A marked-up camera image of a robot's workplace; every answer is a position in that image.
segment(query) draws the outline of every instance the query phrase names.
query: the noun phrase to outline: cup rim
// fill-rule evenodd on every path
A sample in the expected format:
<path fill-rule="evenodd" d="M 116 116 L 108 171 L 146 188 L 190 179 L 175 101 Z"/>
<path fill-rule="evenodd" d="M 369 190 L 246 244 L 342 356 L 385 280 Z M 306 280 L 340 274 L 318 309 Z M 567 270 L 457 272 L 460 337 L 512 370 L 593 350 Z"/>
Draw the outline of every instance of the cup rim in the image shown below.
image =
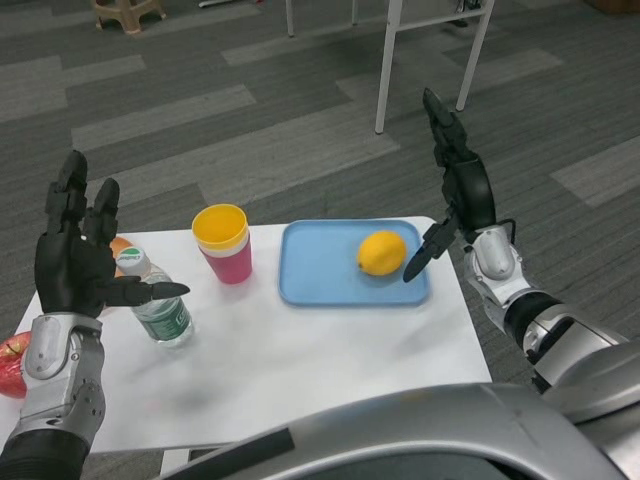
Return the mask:
<path fill-rule="evenodd" d="M 242 219 L 244 221 L 244 225 L 236 235 L 222 242 L 206 242 L 204 240 L 200 240 L 194 232 L 194 227 L 196 222 L 198 221 L 200 216 L 204 215 L 207 211 L 212 209 L 218 209 L 220 207 L 232 208 L 233 210 L 240 212 L 240 214 L 242 215 Z M 196 242 L 198 242 L 198 244 L 202 245 L 203 247 L 211 250 L 228 250 L 230 248 L 235 247 L 236 245 L 242 242 L 244 237 L 247 235 L 247 231 L 248 231 L 248 221 L 247 221 L 246 213 L 244 213 L 244 210 L 242 210 L 240 207 L 238 207 L 237 205 L 233 205 L 231 203 L 218 203 L 216 205 L 209 205 L 207 208 L 204 208 L 200 212 L 198 212 L 198 214 L 193 218 L 193 221 L 191 222 L 191 233 L 196 239 Z"/>

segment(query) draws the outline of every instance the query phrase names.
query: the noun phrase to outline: white table leg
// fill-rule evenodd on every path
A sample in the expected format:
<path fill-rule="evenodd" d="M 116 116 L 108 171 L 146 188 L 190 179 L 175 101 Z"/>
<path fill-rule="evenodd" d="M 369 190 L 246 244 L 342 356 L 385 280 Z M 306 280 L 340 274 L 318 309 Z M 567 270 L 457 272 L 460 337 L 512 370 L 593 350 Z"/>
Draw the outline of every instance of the white table leg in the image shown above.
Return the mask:
<path fill-rule="evenodd" d="M 401 14 L 402 0 L 391 0 L 389 2 L 389 13 L 387 14 L 387 33 L 384 38 L 382 73 L 380 74 L 380 91 L 378 92 L 378 112 L 376 113 L 377 134 L 381 134 L 384 130 L 384 116 L 387 112 L 389 80 L 391 79 L 391 63 L 393 62 L 393 48 L 396 43 L 396 33 L 398 31 L 398 27 L 400 26 Z"/>
<path fill-rule="evenodd" d="M 165 450 L 164 455 L 162 455 L 162 466 L 160 467 L 160 475 L 169 473 L 170 471 L 189 463 L 189 453 L 190 450 L 188 448 L 179 450 Z"/>
<path fill-rule="evenodd" d="M 358 0 L 351 0 L 351 25 L 358 24 Z"/>
<path fill-rule="evenodd" d="M 287 0 L 287 33 L 290 37 L 293 37 L 293 0 Z"/>
<path fill-rule="evenodd" d="M 458 103 L 456 103 L 456 110 L 461 112 L 464 110 L 464 105 L 467 102 L 467 96 L 469 95 L 469 89 L 471 88 L 471 81 L 473 80 L 473 74 L 476 71 L 476 65 L 478 64 L 478 58 L 480 57 L 480 50 L 482 50 L 482 43 L 484 42 L 484 36 L 487 33 L 487 27 L 489 26 L 489 20 L 491 19 L 491 11 L 493 10 L 493 4 L 495 0 L 486 0 L 485 9 L 486 12 L 480 17 L 480 23 L 478 24 L 478 31 L 476 32 L 476 38 L 473 40 L 473 46 L 471 47 L 471 55 L 469 55 L 469 62 L 467 63 L 467 69 L 464 72 L 464 79 L 462 80 L 462 87 L 460 87 L 460 95 L 458 96 Z"/>

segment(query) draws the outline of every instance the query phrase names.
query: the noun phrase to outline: white table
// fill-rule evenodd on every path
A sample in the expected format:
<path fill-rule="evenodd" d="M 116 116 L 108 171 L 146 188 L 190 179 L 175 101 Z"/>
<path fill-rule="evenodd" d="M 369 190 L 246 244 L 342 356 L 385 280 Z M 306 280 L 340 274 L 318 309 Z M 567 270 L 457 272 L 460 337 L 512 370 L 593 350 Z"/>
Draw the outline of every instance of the white table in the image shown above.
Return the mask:
<path fill-rule="evenodd" d="M 410 218 L 420 232 L 432 220 Z M 176 281 L 196 324 L 190 349 L 153 343 L 129 309 L 106 310 L 107 410 L 92 452 L 210 446 L 337 405 L 428 385 L 489 382 L 447 254 L 430 299 L 394 309 L 300 309 L 277 289 L 285 225 L 251 228 L 254 273 L 222 285 L 189 230 L 124 234 Z M 18 331 L 39 315 L 37 296 Z M 0 442 L 20 401 L 0 397 Z"/>

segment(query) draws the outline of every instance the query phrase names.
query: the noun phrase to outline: stacked cups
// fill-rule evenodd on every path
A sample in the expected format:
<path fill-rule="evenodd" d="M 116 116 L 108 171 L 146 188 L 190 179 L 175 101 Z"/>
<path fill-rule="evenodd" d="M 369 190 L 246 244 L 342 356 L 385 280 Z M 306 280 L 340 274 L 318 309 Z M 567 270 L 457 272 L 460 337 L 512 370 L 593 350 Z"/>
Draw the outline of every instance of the stacked cups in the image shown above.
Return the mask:
<path fill-rule="evenodd" d="M 202 210 L 191 225 L 193 236 L 221 282 L 236 284 L 251 275 L 251 242 L 247 216 L 235 205 Z"/>

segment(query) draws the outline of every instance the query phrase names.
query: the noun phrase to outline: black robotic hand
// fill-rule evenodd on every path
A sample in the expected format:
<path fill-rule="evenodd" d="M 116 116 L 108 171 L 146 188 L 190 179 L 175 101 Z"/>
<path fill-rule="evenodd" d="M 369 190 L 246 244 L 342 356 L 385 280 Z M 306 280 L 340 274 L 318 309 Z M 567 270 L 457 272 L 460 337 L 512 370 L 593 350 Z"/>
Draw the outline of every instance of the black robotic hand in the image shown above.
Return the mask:
<path fill-rule="evenodd" d="M 116 265 L 109 244 L 118 227 L 120 188 L 115 180 L 107 179 L 89 208 L 86 188 L 87 160 L 73 151 L 58 180 L 49 186 L 47 231 L 36 248 L 35 281 L 43 312 L 97 318 L 105 305 L 141 305 L 189 292 L 178 283 L 148 285 L 139 277 L 114 279 Z"/>

